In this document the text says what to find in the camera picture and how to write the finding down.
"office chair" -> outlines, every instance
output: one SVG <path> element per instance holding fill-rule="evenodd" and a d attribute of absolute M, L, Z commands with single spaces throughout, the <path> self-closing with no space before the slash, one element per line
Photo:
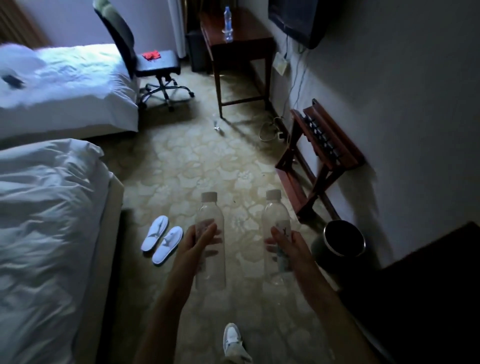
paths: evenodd
<path fill-rule="evenodd" d="M 135 40 L 132 31 L 110 1 L 94 0 L 93 7 L 112 36 L 127 66 L 130 78 L 133 78 L 133 76 L 155 76 L 160 83 L 160 85 L 147 84 L 145 88 L 140 90 L 141 92 L 147 92 L 140 97 L 140 102 L 138 103 L 140 109 L 145 109 L 145 102 L 151 95 L 160 91 L 163 92 L 169 111 L 173 111 L 173 106 L 170 104 L 167 90 L 183 88 L 188 91 L 190 97 L 195 97 L 195 94 L 188 87 L 178 86 L 177 82 L 170 76 L 171 73 L 180 74 L 180 61 L 174 51 L 163 50 L 159 52 L 160 58 L 147 61 L 141 54 L 135 54 L 133 50 Z"/>

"bottle cap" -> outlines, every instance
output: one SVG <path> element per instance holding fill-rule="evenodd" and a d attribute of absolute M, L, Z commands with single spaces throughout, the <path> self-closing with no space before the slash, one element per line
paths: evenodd
<path fill-rule="evenodd" d="M 216 202 L 216 192 L 204 192 L 202 193 L 202 202 Z"/>
<path fill-rule="evenodd" d="M 270 190 L 267 191 L 267 200 L 281 200 L 282 191 L 280 190 Z"/>

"white bedsheet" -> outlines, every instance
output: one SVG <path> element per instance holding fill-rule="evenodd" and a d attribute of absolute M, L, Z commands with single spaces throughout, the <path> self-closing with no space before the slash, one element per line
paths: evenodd
<path fill-rule="evenodd" d="M 0 48 L 0 58 L 8 54 L 8 46 Z M 0 140 L 96 125 L 138 131 L 137 80 L 129 78 L 114 44 L 46 48 L 36 54 L 46 66 L 31 72 L 23 67 L 18 73 L 23 89 L 0 80 Z"/>
<path fill-rule="evenodd" d="M 66 139 L 0 151 L 0 358 L 72 363 L 110 175 Z"/>

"white slipper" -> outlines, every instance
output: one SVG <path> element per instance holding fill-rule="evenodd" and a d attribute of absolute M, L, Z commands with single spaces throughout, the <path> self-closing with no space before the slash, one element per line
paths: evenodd
<path fill-rule="evenodd" d="M 152 223 L 152 226 L 148 230 L 147 237 L 142 244 L 142 251 L 149 252 L 153 249 L 160 236 L 163 235 L 168 226 L 168 217 L 159 216 Z"/>
<path fill-rule="evenodd" d="M 180 226 L 174 226 L 170 229 L 167 235 L 164 236 L 162 243 L 157 247 L 155 254 L 153 254 L 153 264 L 162 264 L 175 250 L 180 240 L 183 237 L 183 230 Z"/>

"plastic bottle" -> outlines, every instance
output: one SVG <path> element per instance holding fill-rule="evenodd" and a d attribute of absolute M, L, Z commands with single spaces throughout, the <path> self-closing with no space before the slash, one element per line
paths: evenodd
<path fill-rule="evenodd" d="M 230 11 L 230 7 L 226 6 L 225 7 L 225 12 L 223 13 L 223 16 L 225 18 L 225 29 L 223 30 L 223 33 L 225 34 L 225 40 L 227 42 L 233 41 L 233 28 L 232 28 L 232 13 Z"/>
<path fill-rule="evenodd" d="M 267 191 L 266 198 L 267 205 L 262 214 L 264 240 L 272 239 L 271 228 L 275 226 L 291 241 L 290 214 L 285 205 L 280 202 L 282 192 Z M 290 260 L 277 244 L 264 245 L 264 272 L 265 280 L 275 285 L 282 284 L 286 279 L 289 281 L 293 279 Z"/>
<path fill-rule="evenodd" d="M 210 226 L 217 224 L 221 230 L 215 236 L 215 244 L 207 245 L 200 258 L 195 287 L 199 292 L 209 293 L 225 289 L 225 244 L 224 244 L 224 220 L 220 208 L 216 205 L 217 193 L 205 192 L 202 194 L 202 207 L 197 212 L 195 220 L 195 235 L 200 237 Z"/>

